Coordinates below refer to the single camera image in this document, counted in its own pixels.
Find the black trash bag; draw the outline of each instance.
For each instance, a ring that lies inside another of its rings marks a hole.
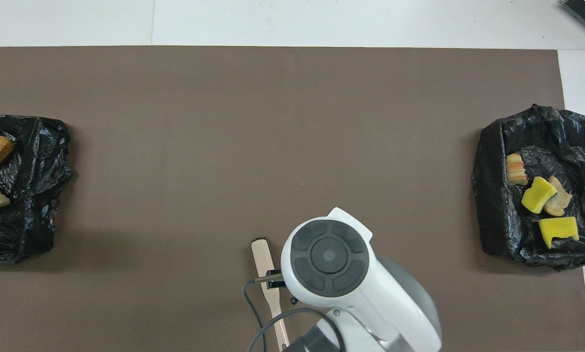
[[[15,144],[0,165],[0,262],[17,263],[53,247],[58,196],[73,173],[66,166],[68,129],[41,117],[0,115],[0,136]]]
[[[505,157],[512,153],[525,163],[526,186],[505,182]],[[555,217],[544,210],[533,214],[520,203],[535,176],[555,176],[572,194],[564,216],[577,219],[579,241],[554,239],[546,247],[538,220]],[[473,189],[484,252],[555,270],[585,265],[585,116],[533,105],[491,123],[481,131]]]

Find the white floor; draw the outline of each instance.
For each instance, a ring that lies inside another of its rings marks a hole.
[[[128,44],[557,49],[585,114],[585,28],[558,0],[0,0],[0,46]]]

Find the crumpled plastic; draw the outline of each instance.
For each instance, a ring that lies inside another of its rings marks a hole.
[[[0,135],[15,144],[0,165],[0,262],[17,263],[53,248],[58,196],[72,178],[68,129],[42,117],[0,115]]]
[[[522,156],[529,183],[507,185],[505,157]],[[555,218],[544,210],[533,214],[520,199],[533,178],[555,176],[572,200],[564,216],[574,216],[579,241],[554,239],[548,249],[538,220]],[[485,127],[475,156],[473,190],[484,252],[531,266],[555,270],[585,265],[585,116],[533,105]]]

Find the cable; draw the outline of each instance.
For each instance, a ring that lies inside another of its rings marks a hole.
[[[255,283],[255,280],[251,280],[248,281],[247,283],[245,283],[245,285],[242,287],[242,294],[243,296],[245,296],[245,299],[247,300],[247,303],[249,304],[249,307],[251,307],[251,310],[254,312],[255,315],[255,319],[257,319],[257,323],[260,326],[260,329],[262,328],[261,325],[261,319],[259,314],[257,314],[257,309],[255,309],[255,306],[253,305],[253,302],[251,301],[251,299],[249,298],[248,294],[247,294],[247,288],[251,285],[253,285]],[[263,340],[263,344],[264,344],[264,352],[266,352],[266,334],[262,334],[261,335],[261,339]]]
[[[271,326],[275,325],[276,322],[280,321],[281,319],[283,319],[289,315],[296,314],[296,313],[303,313],[303,312],[316,314],[316,315],[320,316],[321,318],[325,319],[326,323],[328,323],[329,326],[333,329],[333,332],[335,333],[335,338],[338,339],[338,345],[340,346],[340,351],[346,352],[346,348],[344,346],[344,340],[342,339],[342,335],[340,334],[340,330],[335,325],[335,323],[332,321],[332,319],[330,319],[328,316],[326,316],[320,310],[316,310],[314,308],[309,308],[309,307],[294,308],[294,309],[288,310],[286,312],[283,312],[283,313],[279,314],[278,316],[275,316],[275,318],[271,319],[271,321],[266,323],[266,325],[263,328],[261,328],[257,332],[257,334],[255,334],[253,341],[251,341],[249,348],[247,348],[247,352],[251,352],[251,350],[255,347],[257,340],[260,338],[260,335],[266,336],[265,335],[266,330],[268,330],[268,328],[270,328]]]

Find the sponge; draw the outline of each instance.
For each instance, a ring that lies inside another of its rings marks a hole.
[[[551,249],[553,238],[572,238],[579,240],[579,230],[577,229],[577,220],[574,216],[566,218],[542,219],[538,221],[542,238],[546,246]]]
[[[533,179],[531,187],[528,190],[525,190],[525,194],[522,196],[520,202],[525,208],[529,209],[529,211],[535,214],[540,214],[544,203],[556,193],[557,190],[551,185],[551,183],[546,182],[546,180],[540,176],[536,176]]]

